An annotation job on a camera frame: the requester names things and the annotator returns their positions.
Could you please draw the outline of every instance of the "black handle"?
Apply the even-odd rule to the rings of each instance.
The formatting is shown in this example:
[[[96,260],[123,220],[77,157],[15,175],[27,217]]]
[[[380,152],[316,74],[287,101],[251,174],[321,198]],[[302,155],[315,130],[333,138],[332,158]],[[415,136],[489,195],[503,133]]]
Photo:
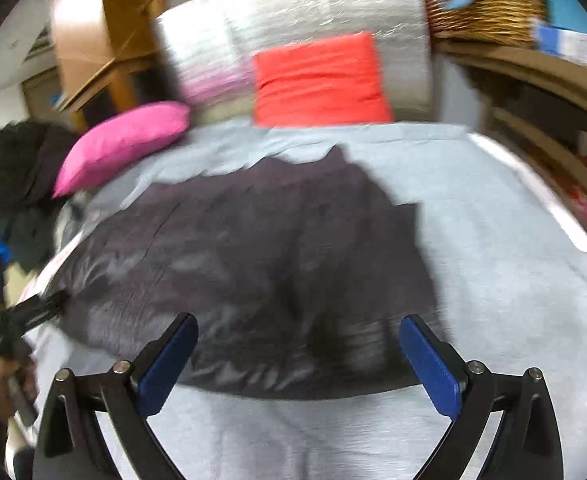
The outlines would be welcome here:
[[[10,375],[7,378],[7,385],[10,391],[11,402],[13,402],[14,408],[18,410],[20,420],[24,426],[33,426],[34,422],[38,418],[38,410],[36,407],[27,399],[22,387],[20,386],[20,380],[16,375]]]

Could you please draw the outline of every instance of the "wooden furniture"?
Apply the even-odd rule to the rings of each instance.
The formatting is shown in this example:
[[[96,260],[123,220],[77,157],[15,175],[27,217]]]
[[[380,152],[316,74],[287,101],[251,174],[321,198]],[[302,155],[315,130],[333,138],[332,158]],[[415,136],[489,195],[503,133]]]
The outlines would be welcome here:
[[[437,46],[459,64],[508,75],[587,112],[587,67],[536,50],[489,43],[440,41]]]
[[[524,82],[550,92],[587,112],[587,67],[534,50],[487,43],[442,41],[438,43],[438,47],[459,64],[508,76],[505,84],[501,85],[501,92],[509,94],[509,81]],[[550,135],[501,108],[503,96],[491,96],[486,89],[481,91],[485,107],[482,133],[493,136],[526,160],[547,181],[587,232],[587,222],[582,213],[555,182],[549,170],[551,167],[558,173],[565,174],[587,193],[587,167]],[[496,125],[506,127],[510,133],[515,134],[520,145],[526,144],[534,149],[520,149],[504,136],[496,135]],[[536,160],[531,156],[535,150],[542,153],[546,164],[541,164],[540,159]]]
[[[52,0],[63,109],[81,132],[145,102],[167,99],[144,0]]]

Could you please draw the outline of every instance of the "wall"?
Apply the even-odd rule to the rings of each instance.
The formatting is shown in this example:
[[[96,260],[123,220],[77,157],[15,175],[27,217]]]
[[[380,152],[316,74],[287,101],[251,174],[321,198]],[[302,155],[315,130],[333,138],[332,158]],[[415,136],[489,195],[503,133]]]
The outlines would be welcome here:
[[[32,118],[74,129],[69,111],[59,112],[52,101],[62,93],[58,70],[53,68],[24,81],[22,92]]]
[[[0,90],[0,128],[11,121],[22,121],[29,117],[21,85]]]
[[[20,0],[2,22],[0,26],[0,90],[38,73],[36,69],[36,72],[19,74],[23,65],[27,64],[25,59],[34,41],[49,20],[49,10],[49,0]]]

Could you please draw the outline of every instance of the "bed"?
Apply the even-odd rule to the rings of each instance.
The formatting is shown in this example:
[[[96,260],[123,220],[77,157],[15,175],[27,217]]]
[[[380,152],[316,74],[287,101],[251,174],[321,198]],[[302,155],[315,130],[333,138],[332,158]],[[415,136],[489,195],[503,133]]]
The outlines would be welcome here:
[[[451,343],[465,360],[479,359],[494,372],[540,367],[557,414],[565,477],[586,478],[587,236],[526,165],[464,126],[266,129],[238,118],[195,128],[105,186],[74,243],[153,182],[229,173],[267,155],[318,160],[337,144],[394,202],[421,204],[417,244]],[[40,408],[59,368],[87,374],[116,360],[51,323],[29,338]],[[491,416],[465,478],[477,476],[498,420]],[[123,478],[135,478],[109,421],[100,422]],[[448,426],[420,386],[304,402],[177,386],[149,422],[186,478],[201,479],[412,478]]]

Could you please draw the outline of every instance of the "red pillow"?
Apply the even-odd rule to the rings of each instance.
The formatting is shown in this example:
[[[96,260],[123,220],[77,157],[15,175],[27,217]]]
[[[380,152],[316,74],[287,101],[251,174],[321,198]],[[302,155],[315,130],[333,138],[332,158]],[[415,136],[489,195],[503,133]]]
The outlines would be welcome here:
[[[258,126],[393,121],[368,32],[272,48],[253,60]]]

